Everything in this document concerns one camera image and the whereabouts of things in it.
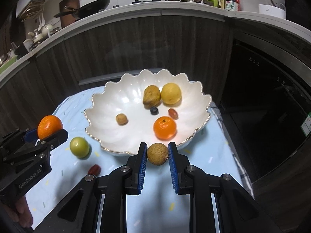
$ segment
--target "blueberry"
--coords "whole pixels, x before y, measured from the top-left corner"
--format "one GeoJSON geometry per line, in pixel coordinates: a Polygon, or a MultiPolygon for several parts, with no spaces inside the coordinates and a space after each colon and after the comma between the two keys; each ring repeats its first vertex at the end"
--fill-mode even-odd
{"type": "Polygon", "coordinates": [[[150,112],[151,112],[152,115],[155,116],[155,115],[157,115],[159,113],[159,110],[156,107],[151,107],[150,112]]]}

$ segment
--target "white bowl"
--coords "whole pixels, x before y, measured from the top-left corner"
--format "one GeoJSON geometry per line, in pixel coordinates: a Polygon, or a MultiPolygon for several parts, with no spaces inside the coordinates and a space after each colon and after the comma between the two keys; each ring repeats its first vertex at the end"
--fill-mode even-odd
{"type": "Polygon", "coordinates": [[[86,133],[101,143],[101,147],[115,155],[137,154],[141,142],[148,146],[153,143],[168,145],[174,141],[178,149],[185,147],[195,133],[202,129],[210,118],[207,112],[212,97],[202,92],[202,83],[190,82],[184,73],[176,76],[162,69],[157,74],[142,70],[139,75],[124,74],[117,83],[107,82],[102,94],[93,94],[92,108],[86,109],[84,115],[89,122],[86,133]],[[159,140],[153,131],[153,123],[161,116],[168,116],[168,109],[161,103],[159,114],[151,115],[145,109],[142,99],[144,90],[149,85],[156,85],[160,91],[169,83],[176,83],[182,92],[179,106],[173,106],[178,113],[177,133],[170,140],[159,140]],[[124,113],[128,118],[126,125],[116,122],[116,115],[124,113]]]}

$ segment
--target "silver screw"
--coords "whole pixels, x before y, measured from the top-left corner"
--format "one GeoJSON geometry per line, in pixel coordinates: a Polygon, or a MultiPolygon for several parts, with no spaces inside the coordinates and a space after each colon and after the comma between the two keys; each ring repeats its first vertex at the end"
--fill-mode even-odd
{"type": "Polygon", "coordinates": [[[232,179],[231,175],[228,173],[225,173],[222,177],[224,180],[231,180],[232,179]]]}
{"type": "Polygon", "coordinates": [[[121,166],[120,169],[122,172],[127,172],[128,170],[130,170],[130,167],[129,166],[121,166]]]}
{"type": "Polygon", "coordinates": [[[196,167],[195,167],[195,166],[193,166],[193,165],[189,165],[189,166],[187,166],[187,170],[188,170],[189,172],[194,172],[194,171],[195,171],[195,169],[196,169],[196,167]]]}
{"type": "Polygon", "coordinates": [[[87,175],[85,175],[84,179],[86,181],[92,181],[94,179],[94,175],[93,174],[87,174],[87,175]]]}

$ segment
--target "tangerine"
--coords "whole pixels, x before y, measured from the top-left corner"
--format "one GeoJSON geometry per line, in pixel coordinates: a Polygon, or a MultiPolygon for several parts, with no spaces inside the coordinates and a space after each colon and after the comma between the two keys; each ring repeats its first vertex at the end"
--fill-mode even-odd
{"type": "Polygon", "coordinates": [[[170,117],[160,117],[154,122],[153,131],[158,139],[169,139],[176,134],[176,123],[170,117]]]}
{"type": "Polygon", "coordinates": [[[38,125],[38,137],[40,140],[46,138],[63,128],[62,121],[56,116],[44,117],[38,125]]]}

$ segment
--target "light blue tablecloth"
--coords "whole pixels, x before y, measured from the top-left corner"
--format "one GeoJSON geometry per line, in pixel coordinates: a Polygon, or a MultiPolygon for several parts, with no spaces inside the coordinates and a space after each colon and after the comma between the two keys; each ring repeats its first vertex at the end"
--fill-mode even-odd
{"type": "MultiPolygon", "coordinates": [[[[98,87],[72,95],[55,110],[54,115],[62,120],[69,137],[67,142],[51,152],[52,171],[26,194],[34,218],[33,228],[87,174],[91,166],[100,165],[100,175],[103,176],[126,164],[128,157],[116,157],[103,151],[99,142],[85,133],[88,122],[83,111],[92,106],[92,95],[103,90],[104,87],[98,87]],[[85,137],[92,147],[88,159],[77,159],[69,150],[71,139],[77,136],[85,137]]],[[[242,184],[235,159],[213,112],[205,128],[196,134],[181,153],[188,156],[191,164],[206,173],[217,176],[229,173],[242,184]]],[[[175,194],[169,163],[154,166],[147,162],[142,193],[139,196],[127,196],[128,233],[188,233],[189,204],[188,195],[175,194]]],[[[214,214],[217,223],[215,202],[214,214]]]]}

